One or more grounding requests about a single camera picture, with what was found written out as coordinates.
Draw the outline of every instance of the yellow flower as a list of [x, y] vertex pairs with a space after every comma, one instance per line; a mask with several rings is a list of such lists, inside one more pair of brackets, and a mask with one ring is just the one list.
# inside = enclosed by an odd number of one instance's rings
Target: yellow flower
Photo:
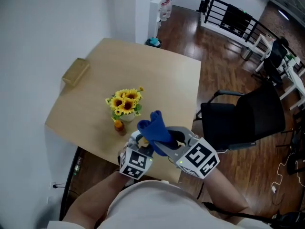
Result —
[[128, 93], [128, 89], [123, 89], [123, 90], [119, 90], [115, 93], [115, 95], [117, 97], [121, 97], [121, 98], [124, 98], [125, 95]]
[[110, 107], [112, 109], [116, 109], [117, 107], [123, 105], [123, 99], [120, 98], [120, 97], [113, 97], [111, 100], [110, 100]]
[[120, 116], [122, 114], [122, 111], [119, 110], [119, 109], [116, 109], [114, 110], [114, 113], [117, 115], [117, 116]]
[[142, 98], [142, 95], [137, 89], [130, 89], [125, 97], [139, 101]]
[[129, 98], [125, 98], [124, 103], [119, 106], [119, 110], [125, 115], [134, 112], [134, 108], [135, 108], [135, 100]]

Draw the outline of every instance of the brown box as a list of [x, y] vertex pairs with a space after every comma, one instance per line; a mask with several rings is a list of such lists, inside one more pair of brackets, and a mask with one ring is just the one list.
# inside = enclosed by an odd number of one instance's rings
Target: brown box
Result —
[[87, 60], [77, 58], [63, 75], [62, 80], [66, 84], [76, 86], [89, 66], [90, 64]]

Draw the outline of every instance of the white shirt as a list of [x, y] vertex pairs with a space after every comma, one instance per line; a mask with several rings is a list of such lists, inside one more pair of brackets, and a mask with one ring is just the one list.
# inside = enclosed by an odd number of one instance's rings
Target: white shirt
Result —
[[[125, 189], [110, 205], [99, 229], [270, 229], [261, 221], [243, 219], [237, 226], [212, 216], [189, 193], [160, 182], [144, 181]], [[50, 221], [47, 229], [83, 229]]]

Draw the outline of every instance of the wooden table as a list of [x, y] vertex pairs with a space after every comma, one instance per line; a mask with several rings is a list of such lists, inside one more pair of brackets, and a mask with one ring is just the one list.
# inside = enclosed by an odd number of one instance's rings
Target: wooden table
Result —
[[[90, 69], [75, 88], [65, 86], [46, 125], [63, 139], [117, 164], [137, 123], [161, 110], [166, 126], [192, 128], [196, 112], [201, 62], [170, 51], [103, 39], [89, 54]], [[142, 86], [142, 115], [126, 124], [127, 135], [114, 130], [111, 111], [105, 103], [115, 91]], [[154, 154], [146, 175], [177, 182], [180, 176], [167, 157]]]

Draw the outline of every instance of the wooden floor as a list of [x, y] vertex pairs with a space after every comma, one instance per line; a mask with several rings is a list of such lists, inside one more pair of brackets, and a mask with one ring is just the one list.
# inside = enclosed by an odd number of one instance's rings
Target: wooden floor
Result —
[[[197, 109], [202, 102], [207, 102], [218, 89], [248, 93], [259, 87], [260, 83], [251, 78], [251, 72], [258, 65], [259, 57], [253, 55], [247, 62], [241, 59], [242, 47], [228, 38], [199, 26], [199, 13], [173, 6], [171, 17], [162, 23], [158, 37], [162, 48], [202, 61]], [[282, 101], [285, 109], [286, 129], [292, 127], [292, 114], [289, 106], [297, 100], [296, 94], [290, 94]], [[220, 96], [215, 102], [233, 103], [237, 97]], [[200, 122], [195, 122], [192, 131], [203, 136]], [[280, 162], [286, 161], [288, 150], [276, 148], [282, 144], [284, 135], [276, 134], [257, 141], [257, 146], [249, 149], [229, 151], [220, 154], [219, 169], [245, 196], [257, 215], [271, 217], [278, 210], [286, 213], [298, 209], [303, 188], [295, 175], [289, 176], [285, 167], [280, 168], [283, 181], [273, 196], [271, 183], [280, 181], [276, 174]], [[71, 190], [82, 193], [104, 179], [117, 166], [110, 164], [88, 152], [84, 157], [80, 172], [73, 177]], [[199, 194], [203, 181], [181, 174], [178, 186], [190, 192], [194, 197]], [[208, 201], [205, 189], [201, 201]]]

